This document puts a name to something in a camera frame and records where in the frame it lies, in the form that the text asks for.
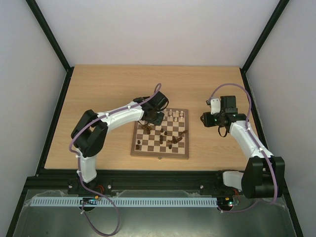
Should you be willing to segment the left black frame post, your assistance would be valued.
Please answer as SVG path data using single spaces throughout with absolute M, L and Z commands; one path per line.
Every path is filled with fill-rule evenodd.
M 68 73 L 72 71 L 72 67 L 70 66 L 66 56 L 64 55 L 55 35 L 53 34 L 45 16 L 43 15 L 38 3 L 35 0 L 26 0 L 26 3 L 34 15 L 36 21 L 38 22 L 40 28 L 45 34 L 47 40 L 49 41 L 52 49 L 54 50 L 56 56 L 58 57 L 60 63 L 62 64 L 65 71 Z

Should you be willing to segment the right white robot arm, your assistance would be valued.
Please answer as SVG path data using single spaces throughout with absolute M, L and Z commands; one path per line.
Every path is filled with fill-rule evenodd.
M 206 101 L 210 107 L 200 117 L 205 127 L 224 128 L 239 144 L 248 159 L 240 171 L 224 171 L 215 181 L 216 190 L 227 193 L 231 188 L 243 192 L 246 198 L 276 199 L 283 194 L 285 161 L 274 156 L 254 133 L 247 115 L 240 114 L 235 96 L 222 96 Z

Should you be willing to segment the black frame post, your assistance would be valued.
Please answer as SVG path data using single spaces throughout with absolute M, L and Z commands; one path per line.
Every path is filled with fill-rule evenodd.
M 265 41 L 267 40 L 268 36 L 270 35 L 271 31 L 273 30 L 274 26 L 278 22 L 280 16 L 284 12 L 284 10 L 287 7 L 289 2 L 290 2 L 290 0 L 280 0 L 277 3 L 274 11 L 272 12 L 269 20 L 267 21 L 267 23 L 265 25 L 263 31 L 261 32 L 254 47 L 252 48 L 246 62 L 244 63 L 243 67 L 241 68 L 241 72 L 243 74 L 246 74 L 247 71 L 250 69 L 252 63 L 254 62 L 255 58 L 257 57 L 262 46 L 264 45 Z
M 52 49 L 54 50 L 56 56 L 58 57 L 60 63 L 62 64 L 65 71 L 68 73 L 72 71 L 72 67 L 70 66 L 66 56 L 64 55 L 55 35 L 53 34 L 45 16 L 43 15 L 38 3 L 35 0 L 26 0 L 26 3 L 34 15 L 36 21 L 38 22 L 40 28 L 45 34 L 47 40 L 49 41 Z

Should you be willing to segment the black aluminium frame rail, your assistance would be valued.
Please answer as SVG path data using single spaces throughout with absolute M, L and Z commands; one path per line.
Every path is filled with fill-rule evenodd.
M 28 177 L 29 189 L 67 189 L 78 183 L 74 170 L 45 170 Z M 222 180 L 222 171 L 128 171 L 98 170 L 88 187 L 102 186 L 107 190 L 188 190 L 231 192 Z

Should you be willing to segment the right black frame post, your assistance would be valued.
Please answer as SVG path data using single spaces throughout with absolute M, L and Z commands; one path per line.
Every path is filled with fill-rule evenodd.
M 280 0 L 277 3 L 274 11 L 272 12 L 269 20 L 267 21 L 267 23 L 265 25 L 263 31 L 261 32 L 254 47 L 252 48 L 246 62 L 244 63 L 243 67 L 241 68 L 241 72 L 243 74 L 246 74 L 247 71 L 250 69 L 252 63 L 254 62 L 255 58 L 257 57 L 262 46 L 264 45 L 265 41 L 267 40 L 268 36 L 270 35 L 271 31 L 273 30 L 274 26 L 278 22 L 280 16 L 284 12 L 284 10 L 287 7 L 289 2 L 290 2 L 290 0 Z

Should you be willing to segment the dark bishop chess piece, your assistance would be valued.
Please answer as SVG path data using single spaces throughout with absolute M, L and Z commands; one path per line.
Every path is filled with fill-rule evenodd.
M 152 128 L 148 124 L 141 125 L 141 127 L 144 130 L 144 134 L 150 134 L 151 133 Z

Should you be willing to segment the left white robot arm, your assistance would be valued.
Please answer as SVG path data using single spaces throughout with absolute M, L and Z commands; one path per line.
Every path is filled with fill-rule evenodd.
M 102 150 L 107 134 L 127 123 L 145 121 L 161 125 L 168 105 L 168 98 L 160 91 L 149 97 L 138 97 L 125 106 L 111 111 L 96 113 L 93 110 L 84 112 L 71 133 L 70 152 L 78 159 L 77 174 L 80 179 L 89 183 L 96 178 L 96 158 Z

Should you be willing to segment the wooden chess board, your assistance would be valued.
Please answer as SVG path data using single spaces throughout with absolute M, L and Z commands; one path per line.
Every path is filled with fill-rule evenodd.
M 163 111 L 161 125 L 148 122 L 135 122 L 130 154 L 135 157 L 153 158 L 189 158 L 189 111 L 187 109 L 168 108 Z M 152 130 L 144 134 L 141 125 L 148 124 Z M 188 130 L 179 136 L 179 132 Z

